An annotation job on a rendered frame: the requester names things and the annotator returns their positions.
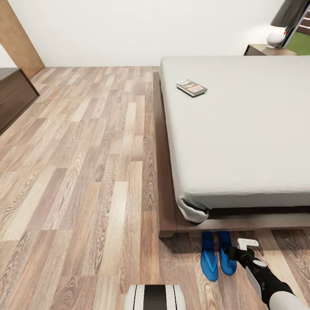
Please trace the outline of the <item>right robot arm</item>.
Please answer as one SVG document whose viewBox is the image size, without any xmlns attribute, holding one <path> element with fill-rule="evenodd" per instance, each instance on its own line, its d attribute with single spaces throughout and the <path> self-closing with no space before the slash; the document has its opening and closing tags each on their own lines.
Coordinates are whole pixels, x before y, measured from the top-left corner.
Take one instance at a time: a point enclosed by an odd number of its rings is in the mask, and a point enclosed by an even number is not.
<svg viewBox="0 0 310 310">
<path fill-rule="evenodd" d="M 253 289 L 269 310 L 310 310 L 296 297 L 287 283 L 281 282 L 271 273 L 267 264 L 254 257 L 253 250 L 246 247 L 258 247 L 256 240 L 238 238 L 236 242 L 237 247 L 226 247 L 222 244 L 224 254 L 227 254 L 230 260 L 243 265 Z"/>
</svg>

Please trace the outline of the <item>hardback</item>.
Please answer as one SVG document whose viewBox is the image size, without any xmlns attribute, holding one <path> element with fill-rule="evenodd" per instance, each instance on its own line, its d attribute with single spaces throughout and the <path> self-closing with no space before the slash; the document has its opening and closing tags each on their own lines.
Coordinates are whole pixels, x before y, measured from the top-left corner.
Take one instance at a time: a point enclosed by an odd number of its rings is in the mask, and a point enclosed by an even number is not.
<svg viewBox="0 0 310 310">
<path fill-rule="evenodd" d="M 193 97 L 201 93 L 207 92 L 207 88 L 197 84 L 196 82 L 190 79 L 177 83 L 177 87 Z"/>
</svg>

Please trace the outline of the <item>sandal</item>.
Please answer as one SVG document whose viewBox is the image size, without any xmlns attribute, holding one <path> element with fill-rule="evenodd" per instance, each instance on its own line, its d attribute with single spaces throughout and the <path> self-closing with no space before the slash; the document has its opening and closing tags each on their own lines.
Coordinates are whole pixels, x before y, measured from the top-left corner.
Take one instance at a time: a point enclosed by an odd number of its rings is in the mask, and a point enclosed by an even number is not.
<svg viewBox="0 0 310 310">
<path fill-rule="evenodd" d="M 237 268 L 237 261 L 230 260 L 227 254 L 224 254 L 222 244 L 226 247 L 232 247 L 229 231 L 218 231 L 220 239 L 220 266 L 226 275 L 233 275 Z"/>
<path fill-rule="evenodd" d="M 218 279 L 217 253 L 214 253 L 214 235 L 202 232 L 201 268 L 210 281 Z"/>
</svg>

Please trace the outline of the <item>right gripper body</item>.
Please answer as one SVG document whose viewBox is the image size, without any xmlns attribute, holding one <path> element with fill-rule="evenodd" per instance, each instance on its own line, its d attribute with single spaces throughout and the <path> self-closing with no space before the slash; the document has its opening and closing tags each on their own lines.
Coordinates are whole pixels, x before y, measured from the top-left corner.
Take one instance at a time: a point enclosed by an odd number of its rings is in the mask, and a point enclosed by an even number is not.
<svg viewBox="0 0 310 310">
<path fill-rule="evenodd" d="M 244 255 L 251 255 L 254 257 L 254 252 L 252 249 L 240 250 L 237 247 L 228 247 L 228 258 L 230 260 L 238 261 L 241 264 L 241 259 Z"/>
</svg>

